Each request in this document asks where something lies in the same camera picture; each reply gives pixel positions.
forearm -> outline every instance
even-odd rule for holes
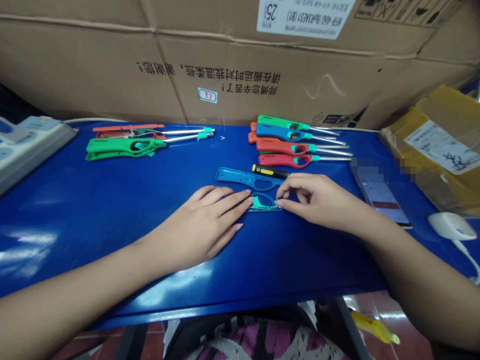
[[[145,263],[143,249],[134,243],[0,299],[0,358],[47,358],[161,275]]]
[[[480,289],[383,215],[359,226],[362,238],[410,321],[426,336],[480,351]]]

hand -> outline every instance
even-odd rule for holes
[[[201,264],[217,255],[242,228],[242,223],[235,222],[252,204],[250,192],[204,186],[138,242],[154,263],[161,262],[161,275]]]
[[[291,189],[296,189],[299,202],[287,200]],[[275,204],[310,223],[353,234],[377,214],[326,175],[293,173],[279,187],[276,198]]]

left hand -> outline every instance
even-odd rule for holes
[[[191,268],[217,255],[242,228],[242,223],[235,222],[252,205],[250,192],[204,186],[138,240],[147,258],[162,268],[157,276]]]

finger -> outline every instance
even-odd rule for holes
[[[310,201],[309,201],[309,198],[307,197],[307,194],[305,194],[302,191],[302,189],[297,189],[296,197],[298,198],[298,201],[300,202],[300,204],[303,204],[303,205],[310,204]]]
[[[242,228],[242,223],[236,223],[231,225],[225,232],[218,238],[218,240],[213,244],[211,249],[207,252],[207,256],[211,259],[222,250],[225,245],[227,245],[230,240],[235,236],[238,230]]]
[[[251,190],[247,189],[244,191],[236,192],[230,196],[227,196],[220,201],[214,203],[212,205],[213,211],[215,212],[218,217],[222,216],[228,210],[233,208],[239,202],[245,200],[247,197],[250,196]]]
[[[199,188],[197,191],[195,191],[193,193],[192,196],[190,196],[190,198],[185,202],[185,204],[187,203],[194,203],[194,202],[197,202],[199,201],[200,199],[202,199],[205,195],[207,195],[209,192],[211,192],[212,190],[216,189],[217,187],[216,186],[213,186],[213,185],[208,185],[208,186],[204,186],[204,187],[201,187]]]
[[[313,178],[312,175],[307,174],[309,176],[292,176],[287,177],[286,180],[280,185],[278,190],[276,191],[276,198],[284,198],[290,195],[290,189],[304,189],[310,191],[310,180]]]
[[[294,172],[288,175],[289,178],[308,178],[311,176],[313,175],[306,172]],[[277,191],[277,196],[276,196],[277,199],[280,199],[280,198],[288,199],[290,196],[290,189],[288,189],[287,191],[284,191],[282,195],[278,195],[278,194],[279,192]]]
[[[290,175],[288,175],[289,178],[308,178],[315,176],[314,174],[309,174],[306,172],[293,172]]]
[[[199,204],[200,206],[208,206],[233,193],[234,191],[229,187],[217,187],[216,189],[210,191],[202,200],[200,200]]]
[[[304,218],[305,214],[309,211],[308,205],[303,205],[292,200],[280,199],[275,201],[275,204],[287,210],[288,212],[301,216],[302,218]]]
[[[253,197],[249,196],[233,209],[227,211],[222,216],[220,216],[220,221],[222,222],[223,226],[228,228],[234,222],[236,222],[239,217],[242,216],[244,212],[248,210],[248,208],[252,205]]]

yellow object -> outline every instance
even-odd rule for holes
[[[385,344],[400,344],[399,337],[394,333],[390,332],[390,330],[388,330],[387,327],[380,321],[369,318],[368,316],[365,316],[355,310],[350,310],[350,314],[353,318],[353,321],[355,322],[355,325],[359,329],[365,330],[370,334],[375,335]]]

